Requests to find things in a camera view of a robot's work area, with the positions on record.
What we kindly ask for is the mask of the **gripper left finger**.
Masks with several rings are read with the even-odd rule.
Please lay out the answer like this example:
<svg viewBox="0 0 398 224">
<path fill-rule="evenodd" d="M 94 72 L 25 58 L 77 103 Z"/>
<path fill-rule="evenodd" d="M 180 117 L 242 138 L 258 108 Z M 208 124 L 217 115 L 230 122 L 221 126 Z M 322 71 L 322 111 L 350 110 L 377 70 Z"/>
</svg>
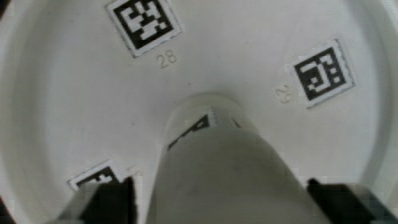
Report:
<svg viewBox="0 0 398 224">
<path fill-rule="evenodd" d="M 139 224 L 135 181 L 87 184 L 50 224 Z"/>
</svg>

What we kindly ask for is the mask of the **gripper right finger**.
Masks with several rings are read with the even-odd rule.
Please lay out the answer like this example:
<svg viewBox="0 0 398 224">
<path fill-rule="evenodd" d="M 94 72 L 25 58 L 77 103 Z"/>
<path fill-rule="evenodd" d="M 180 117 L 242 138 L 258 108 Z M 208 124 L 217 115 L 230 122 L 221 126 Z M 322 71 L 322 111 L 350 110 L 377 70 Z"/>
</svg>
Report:
<svg viewBox="0 0 398 224">
<path fill-rule="evenodd" d="M 333 224 L 398 224 L 388 206 L 359 184 L 308 180 L 308 192 Z"/>
</svg>

